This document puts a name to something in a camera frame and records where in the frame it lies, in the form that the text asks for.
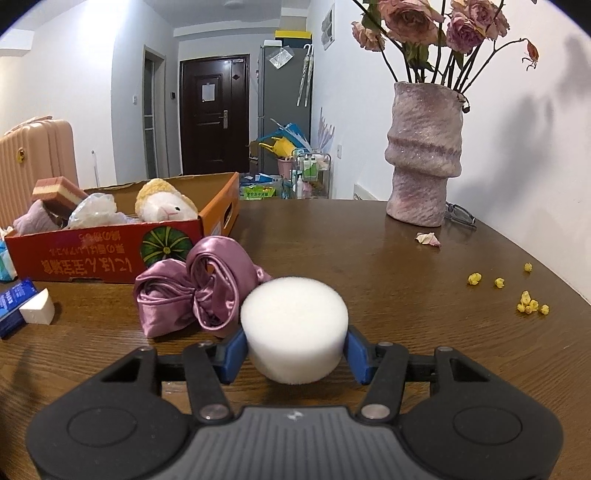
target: green pumpkin illustration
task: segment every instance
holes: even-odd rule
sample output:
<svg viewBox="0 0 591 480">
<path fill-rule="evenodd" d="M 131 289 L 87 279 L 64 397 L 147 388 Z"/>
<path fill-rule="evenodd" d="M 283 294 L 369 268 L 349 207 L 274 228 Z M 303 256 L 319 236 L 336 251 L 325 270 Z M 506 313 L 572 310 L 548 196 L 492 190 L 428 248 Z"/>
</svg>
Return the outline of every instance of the green pumpkin illustration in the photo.
<svg viewBox="0 0 591 480">
<path fill-rule="evenodd" d="M 145 266 L 150 268 L 166 258 L 184 262 L 192 248 L 193 242 L 184 232 L 169 226 L 159 226 L 145 234 L 141 255 Z"/>
</svg>

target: wooden table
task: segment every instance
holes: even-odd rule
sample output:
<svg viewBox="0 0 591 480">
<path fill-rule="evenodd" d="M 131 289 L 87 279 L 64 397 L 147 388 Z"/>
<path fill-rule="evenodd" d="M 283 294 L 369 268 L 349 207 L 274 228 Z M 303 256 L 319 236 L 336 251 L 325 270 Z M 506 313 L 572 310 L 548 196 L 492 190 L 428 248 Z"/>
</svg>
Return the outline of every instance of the wooden table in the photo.
<svg viewBox="0 0 591 480">
<path fill-rule="evenodd" d="M 451 345 L 513 383 L 560 418 L 565 432 L 553 479 L 586 479 L 591 471 L 591 307 L 566 283 L 486 225 L 471 232 L 452 223 L 437 229 L 441 250 L 419 245 L 420 229 L 385 214 L 385 204 L 354 201 L 243 202 L 232 236 L 274 277 L 302 275 L 335 288 L 350 321 L 369 340 L 392 340 L 412 353 Z M 531 274 L 523 265 L 531 261 Z M 480 272 L 482 282 L 466 284 Z M 506 287 L 493 286 L 497 277 Z M 131 286 L 39 284 L 58 303 L 53 325 L 27 326 L 0 343 L 0 468 L 11 480 L 37 474 L 24 447 L 27 424 L 42 406 L 138 346 L 145 345 Z M 519 314 L 523 290 L 547 317 Z M 180 353 L 202 333 L 155 342 Z M 267 381 L 247 361 L 225 388 L 241 404 L 347 404 L 363 397 L 346 365 L 301 387 Z M 186 402 L 171 399 L 186 408 Z M 407 388 L 404 407 L 428 396 Z"/>
</svg>

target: doorway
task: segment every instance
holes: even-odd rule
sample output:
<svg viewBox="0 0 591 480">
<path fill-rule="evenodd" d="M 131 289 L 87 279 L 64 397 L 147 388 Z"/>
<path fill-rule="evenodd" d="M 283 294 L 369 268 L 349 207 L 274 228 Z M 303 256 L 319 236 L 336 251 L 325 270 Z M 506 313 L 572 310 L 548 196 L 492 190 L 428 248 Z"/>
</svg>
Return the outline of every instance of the doorway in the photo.
<svg viewBox="0 0 591 480">
<path fill-rule="evenodd" d="M 144 85 L 142 97 L 144 158 L 148 179 L 167 178 L 166 140 L 166 59 L 144 47 Z"/>
<path fill-rule="evenodd" d="M 180 66 L 183 173 L 249 170 L 249 55 L 186 60 Z"/>
</svg>

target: metal screw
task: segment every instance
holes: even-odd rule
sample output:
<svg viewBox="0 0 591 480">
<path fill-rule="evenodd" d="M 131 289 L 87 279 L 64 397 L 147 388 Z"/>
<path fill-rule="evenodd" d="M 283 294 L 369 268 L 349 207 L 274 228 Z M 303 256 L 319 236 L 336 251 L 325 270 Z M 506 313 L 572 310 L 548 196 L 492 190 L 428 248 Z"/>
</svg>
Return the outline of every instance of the metal screw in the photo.
<svg viewBox="0 0 591 480">
<path fill-rule="evenodd" d="M 221 403 L 213 403 L 211 405 L 205 405 L 201 410 L 199 410 L 199 414 L 202 418 L 206 420 L 221 420 L 228 416 L 230 410 L 225 405 Z"/>
<path fill-rule="evenodd" d="M 382 420 L 390 415 L 390 409 L 386 405 L 370 403 L 361 409 L 361 415 L 370 420 Z"/>
</svg>

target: white and yellow plush toy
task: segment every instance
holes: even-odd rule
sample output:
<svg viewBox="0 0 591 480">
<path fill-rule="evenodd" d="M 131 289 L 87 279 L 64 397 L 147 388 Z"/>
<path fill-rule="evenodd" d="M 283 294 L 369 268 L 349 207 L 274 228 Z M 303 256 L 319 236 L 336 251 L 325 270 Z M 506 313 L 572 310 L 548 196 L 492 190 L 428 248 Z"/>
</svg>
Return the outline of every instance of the white and yellow plush toy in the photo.
<svg viewBox="0 0 591 480">
<path fill-rule="evenodd" d="M 135 213 L 142 222 L 193 220 L 199 214 L 189 198 L 162 179 L 150 180 L 139 191 Z"/>
</svg>

